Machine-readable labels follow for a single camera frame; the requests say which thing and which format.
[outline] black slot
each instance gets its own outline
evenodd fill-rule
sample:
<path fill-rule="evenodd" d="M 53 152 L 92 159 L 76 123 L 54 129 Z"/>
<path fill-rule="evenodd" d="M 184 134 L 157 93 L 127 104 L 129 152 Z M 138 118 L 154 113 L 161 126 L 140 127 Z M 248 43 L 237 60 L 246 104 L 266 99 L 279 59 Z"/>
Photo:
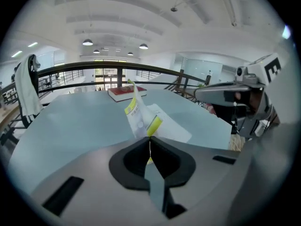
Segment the black slot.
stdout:
<path fill-rule="evenodd" d="M 212 159 L 231 165 L 233 165 L 236 161 L 236 159 L 234 158 L 225 157 L 225 156 L 214 156 Z"/>
<path fill-rule="evenodd" d="M 150 139 L 142 138 L 115 153 L 109 161 L 112 176 L 127 189 L 150 191 L 150 182 L 144 179 L 150 158 Z"/>
<path fill-rule="evenodd" d="M 186 208 L 184 208 L 182 205 L 174 203 L 173 197 L 171 196 L 169 189 L 166 188 L 164 195 L 165 203 L 163 205 L 162 211 L 169 219 L 174 218 L 180 215 L 181 213 L 187 211 Z"/>
<path fill-rule="evenodd" d="M 53 214 L 60 216 L 83 181 L 84 179 L 81 178 L 69 177 L 42 206 Z"/>
<path fill-rule="evenodd" d="M 185 185 L 196 169 L 191 155 L 159 138 L 150 139 L 151 158 L 164 178 L 167 188 Z"/>

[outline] light blue table surface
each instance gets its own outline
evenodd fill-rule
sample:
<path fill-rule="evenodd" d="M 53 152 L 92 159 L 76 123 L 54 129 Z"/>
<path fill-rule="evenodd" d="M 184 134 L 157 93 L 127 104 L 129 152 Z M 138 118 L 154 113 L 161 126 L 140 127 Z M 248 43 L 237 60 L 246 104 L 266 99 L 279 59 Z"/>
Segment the light blue table surface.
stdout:
<path fill-rule="evenodd" d="M 151 89 L 146 105 L 157 104 L 192 134 L 189 144 L 227 149 L 231 126 L 204 108 L 169 91 Z M 15 186 L 30 194 L 51 173 L 78 156 L 134 138 L 124 108 L 107 92 L 62 95 L 34 120 L 17 144 L 8 165 Z"/>

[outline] glass door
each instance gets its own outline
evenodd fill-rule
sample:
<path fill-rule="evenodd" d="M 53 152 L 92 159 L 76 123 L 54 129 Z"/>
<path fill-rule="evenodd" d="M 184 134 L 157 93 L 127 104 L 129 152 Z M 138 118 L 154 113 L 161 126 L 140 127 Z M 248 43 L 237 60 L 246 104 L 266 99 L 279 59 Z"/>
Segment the glass door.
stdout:
<path fill-rule="evenodd" d="M 114 62 L 126 62 L 126 60 L 118 59 L 95 59 L 94 61 L 114 61 Z M 126 70 L 122 70 L 122 80 L 124 81 L 126 77 Z M 109 88 L 117 87 L 117 69 L 95 69 L 95 81 L 105 82 L 104 85 L 96 85 L 97 90 L 108 90 Z"/>

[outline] white cloth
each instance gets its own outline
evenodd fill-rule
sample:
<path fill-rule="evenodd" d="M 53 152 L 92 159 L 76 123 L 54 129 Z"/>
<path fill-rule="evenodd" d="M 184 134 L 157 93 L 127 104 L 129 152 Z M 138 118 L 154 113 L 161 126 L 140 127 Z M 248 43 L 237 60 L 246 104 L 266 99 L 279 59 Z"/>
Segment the white cloth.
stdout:
<path fill-rule="evenodd" d="M 27 56 L 19 65 L 16 71 L 15 84 L 20 106 L 22 108 L 22 114 L 23 116 L 26 116 L 27 121 L 30 123 L 30 119 L 32 121 L 34 120 L 33 115 L 39 114 L 43 109 L 43 105 L 40 102 L 39 96 L 34 89 L 29 75 L 28 58 L 29 56 Z"/>

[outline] red book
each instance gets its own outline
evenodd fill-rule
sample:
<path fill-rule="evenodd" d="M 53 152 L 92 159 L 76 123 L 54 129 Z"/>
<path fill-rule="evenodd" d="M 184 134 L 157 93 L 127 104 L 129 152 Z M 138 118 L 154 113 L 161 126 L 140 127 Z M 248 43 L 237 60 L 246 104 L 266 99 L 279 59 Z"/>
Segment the red book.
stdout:
<path fill-rule="evenodd" d="M 146 89 L 141 88 L 139 86 L 137 86 L 137 88 L 138 88 L 140 96 L 146 95 Z M 132 99 L 134 97 L 134 87 L 133 86 L 125 86 L 125 87 L 111 88 L 111 89 L 108 89 L 108 94 L 116 102 Z"/>

